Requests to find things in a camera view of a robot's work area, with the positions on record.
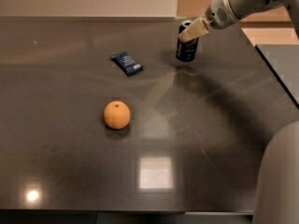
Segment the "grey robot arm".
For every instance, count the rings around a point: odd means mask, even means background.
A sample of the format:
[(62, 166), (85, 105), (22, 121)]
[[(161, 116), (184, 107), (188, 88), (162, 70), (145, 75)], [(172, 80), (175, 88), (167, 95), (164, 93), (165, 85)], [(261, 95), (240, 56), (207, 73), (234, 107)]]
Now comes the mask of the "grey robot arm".
[[(212, 0), (206, 11), (178, 35), (184, 43), (225, 29), (251, 14), (284, 7), (299, 31), (299, 0)], [(252, 224), (299, 224), (299, 120), (285, 93), (271, 105), (269, 126), (277, 128), (260, 164)]]

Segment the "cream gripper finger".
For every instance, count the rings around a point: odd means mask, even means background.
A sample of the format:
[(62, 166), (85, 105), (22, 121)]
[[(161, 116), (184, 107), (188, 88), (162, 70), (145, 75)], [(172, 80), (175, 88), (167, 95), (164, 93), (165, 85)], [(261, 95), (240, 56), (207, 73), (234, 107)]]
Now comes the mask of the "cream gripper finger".
[(181, 42), (187, 43), (200, 36), (206, 35), (209, 32), (208, 21), (204, 18), (198, 18), (193, 21), (187, 28), (185, 28), (178, 38)]

